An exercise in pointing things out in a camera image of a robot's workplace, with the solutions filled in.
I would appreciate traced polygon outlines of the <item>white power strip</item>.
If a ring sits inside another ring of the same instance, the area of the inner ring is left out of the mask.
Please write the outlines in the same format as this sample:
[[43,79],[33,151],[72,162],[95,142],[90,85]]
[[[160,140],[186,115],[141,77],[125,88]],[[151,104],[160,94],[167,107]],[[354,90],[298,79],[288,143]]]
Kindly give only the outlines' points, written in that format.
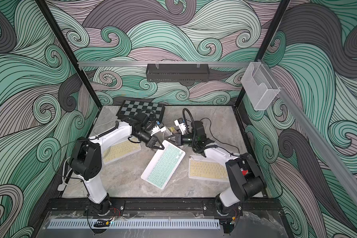
[[158,132],[165,133],[166,131],[168,131],[171,135],[178,132],[174,127],[166,127],[163,123],[160,123],[153,127],[151,135],[155,135]]

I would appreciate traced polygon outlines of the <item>green wireless keyboard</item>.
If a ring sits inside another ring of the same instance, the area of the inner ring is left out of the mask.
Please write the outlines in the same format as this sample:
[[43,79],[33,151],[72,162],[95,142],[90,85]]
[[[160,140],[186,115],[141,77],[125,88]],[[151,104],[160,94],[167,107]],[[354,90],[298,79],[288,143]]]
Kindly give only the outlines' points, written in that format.
[[141,178],[164,189],[185,156],[185,152],[168,141],[163,141],[164,150],[158,150],[148,166],[141,175]]

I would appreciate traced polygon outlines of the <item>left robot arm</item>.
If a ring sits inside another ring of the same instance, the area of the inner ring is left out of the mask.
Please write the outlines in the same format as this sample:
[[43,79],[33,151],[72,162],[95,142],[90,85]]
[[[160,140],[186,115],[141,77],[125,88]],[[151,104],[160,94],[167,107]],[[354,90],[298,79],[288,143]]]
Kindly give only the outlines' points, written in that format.
[[110,211],[110,196],[100,178],[104,152],[130,136],[137,138],[151,149],[163,150],[164,145],[150,133],[149,117],[144,113],[116,120],[115,127],[90,138],[80,137],[72,150],[69,166],[83,180],[90,205],[95,212],[105,215]]

